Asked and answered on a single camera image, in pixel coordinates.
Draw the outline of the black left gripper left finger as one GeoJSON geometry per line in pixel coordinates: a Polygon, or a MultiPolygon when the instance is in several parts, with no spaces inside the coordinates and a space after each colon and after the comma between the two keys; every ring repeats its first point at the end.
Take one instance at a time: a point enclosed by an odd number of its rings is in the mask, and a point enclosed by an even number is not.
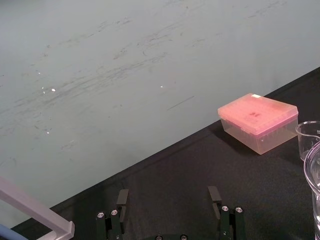
{"type": "Polygon", "coordinates": [[[122,240],[128,212],[129,189],[119,191],[116,206],[109,212],[96,214],[97,240],[122,240]]]}

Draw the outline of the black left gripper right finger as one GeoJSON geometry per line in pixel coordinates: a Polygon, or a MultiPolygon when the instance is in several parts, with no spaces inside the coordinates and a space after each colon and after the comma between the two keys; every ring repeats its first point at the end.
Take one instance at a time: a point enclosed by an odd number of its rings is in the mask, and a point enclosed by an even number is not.
{"type": "Polygon", "coordinates": [[[207,187],[210,205],[217,221],[218,240],[245,239],[245,211],[241,206],[234,208],[223,204],[222,197],[216,186],[207,187]]]}

